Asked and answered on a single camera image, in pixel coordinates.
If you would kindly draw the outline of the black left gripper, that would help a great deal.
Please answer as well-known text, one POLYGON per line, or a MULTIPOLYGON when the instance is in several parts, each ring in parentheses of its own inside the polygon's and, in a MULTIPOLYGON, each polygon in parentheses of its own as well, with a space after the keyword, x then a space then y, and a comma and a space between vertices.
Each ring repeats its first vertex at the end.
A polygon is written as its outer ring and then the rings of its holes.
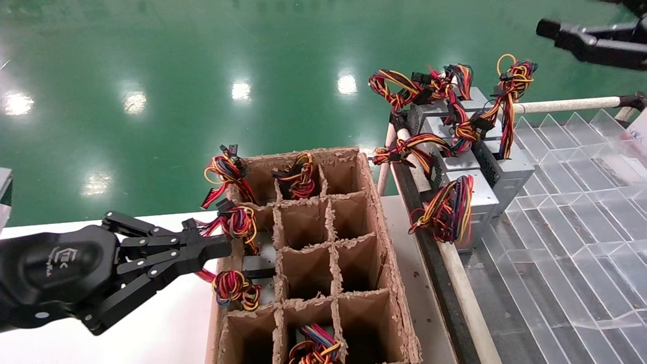
POLYGON ((120 241, 100 226, 2 240, 2 332, 75 318, 99 336, 182 275, 213 283, 208 260, 230 247, 181 247, 133 262, 134 278, 116 274, 120 241))

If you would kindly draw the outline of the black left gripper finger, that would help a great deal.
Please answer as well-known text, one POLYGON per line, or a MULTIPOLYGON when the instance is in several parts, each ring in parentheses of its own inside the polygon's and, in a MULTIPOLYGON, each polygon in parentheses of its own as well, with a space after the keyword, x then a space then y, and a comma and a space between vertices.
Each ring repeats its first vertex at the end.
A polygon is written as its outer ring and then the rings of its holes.
POLYGON ((182 231, 175 232, 136 217, 109 211, 103 219, 103 228, 125 236, 120 246, 127 252, 164 252, 182 247, 198 252, 205 248, 217 252, 231 251, 231 238, 226 235, 204 237, 192 217, 181 223, 182 231))

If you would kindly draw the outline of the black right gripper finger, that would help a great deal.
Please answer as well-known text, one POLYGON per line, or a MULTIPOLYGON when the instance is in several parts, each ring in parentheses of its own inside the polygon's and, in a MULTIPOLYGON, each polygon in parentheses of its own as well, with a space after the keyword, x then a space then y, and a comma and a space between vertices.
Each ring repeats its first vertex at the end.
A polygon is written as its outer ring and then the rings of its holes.
POLYGON ((576 60, 630 70, 646 70, 645 19, 589 27, 541 19, 536 34, 552 39, 555 48, 572 53, 576 60))

